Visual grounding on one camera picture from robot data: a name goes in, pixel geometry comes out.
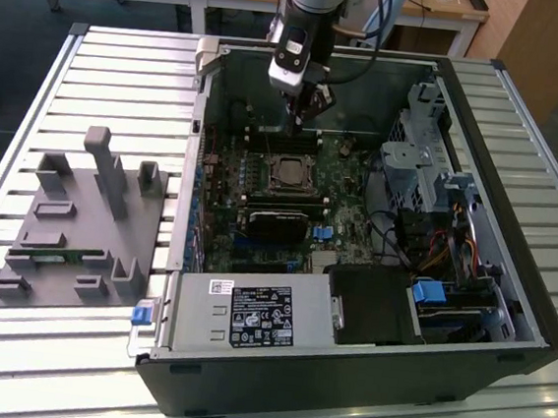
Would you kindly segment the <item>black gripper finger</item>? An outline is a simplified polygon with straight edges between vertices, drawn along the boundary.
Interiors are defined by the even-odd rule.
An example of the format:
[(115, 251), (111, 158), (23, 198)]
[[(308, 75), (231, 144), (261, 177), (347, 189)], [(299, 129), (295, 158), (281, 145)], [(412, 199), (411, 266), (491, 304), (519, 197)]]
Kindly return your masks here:
[(331, 109), (336, 103), (337, 98), (329, 85), (316, 84), (310, 97), (308, 120), (314, 120), (323, 112)]
[(285, 131), (292, 137), (300, 134), (303, 128), (304, 118), (311, 105), (311, 90), (302, 90), (297, 96), (293, 95), (287, 99), (287, 117)]

